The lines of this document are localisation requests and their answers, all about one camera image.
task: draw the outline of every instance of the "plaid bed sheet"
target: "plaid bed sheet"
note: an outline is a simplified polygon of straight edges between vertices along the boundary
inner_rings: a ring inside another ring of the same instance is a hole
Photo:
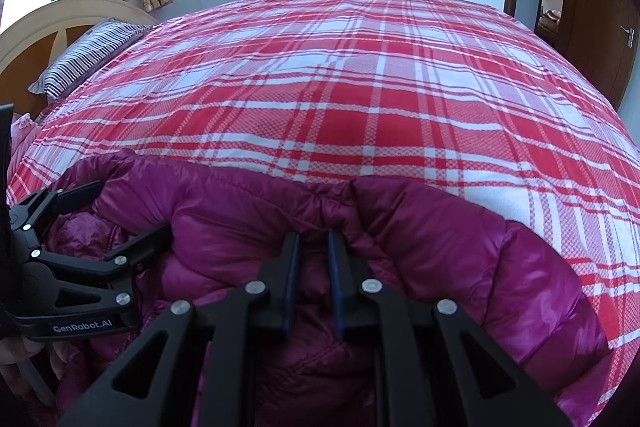
[[[9,200],[123,148],[300,181],[423,181],[571,263],[614,350],[598,411],[640,346],[640,153],[577,70],[491,7],[247,0],[163,23],[50,108]]]

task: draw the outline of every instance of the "door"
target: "door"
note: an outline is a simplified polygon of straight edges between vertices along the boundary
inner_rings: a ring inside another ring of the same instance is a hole
[[[631,0],[565,0],[556,49],[614,108],[636,56],[640,16]]]

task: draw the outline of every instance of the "headboard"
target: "headboard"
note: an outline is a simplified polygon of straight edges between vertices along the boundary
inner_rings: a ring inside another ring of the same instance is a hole
[[[13,103],[31,118],[47,97],[27,91],[42,72],[89,28],[107,18],[156,24],[144,10],[120,0],[59,0],[25,15],[0,34],[0,105]]]

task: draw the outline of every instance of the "silver bolt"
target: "silver bolt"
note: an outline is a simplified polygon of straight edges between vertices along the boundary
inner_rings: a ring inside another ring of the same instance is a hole
[[[378,293],[382,291],[382,282],[378,279],[367,279],[362,281],[362,289],[367,293]]]
[[[267,289],[267,285],[262,281],[251,281],[244,286],[244,290],[251,295],[258,295]]]
[[[175,301],[171,305],[171,312],[174,315],[184,315],[191,309],[191,305],[188,301]]]
[[[120,306],[126,306],[131,302],[131,295],[129,295],[128,293],[118,293],[116,295],[116,302]]]
[[[458,311],[458,305],[449,299],[438,301],[438,304],[436,304],[436,308],[443,315],[453,315]]]

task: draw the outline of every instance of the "human hand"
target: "human hand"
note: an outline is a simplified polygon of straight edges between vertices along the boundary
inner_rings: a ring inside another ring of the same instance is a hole
[[[62,378],[65,371],[67,347],[67,343],[55,343],[49,355],[51,368],[58,378]],[[0,375],[15,396],[25,396],[31,391],[31,385],[24,380],[15,364],[29,360],[43,348],[43,343],[25,337],[9,337],[0,341]]]

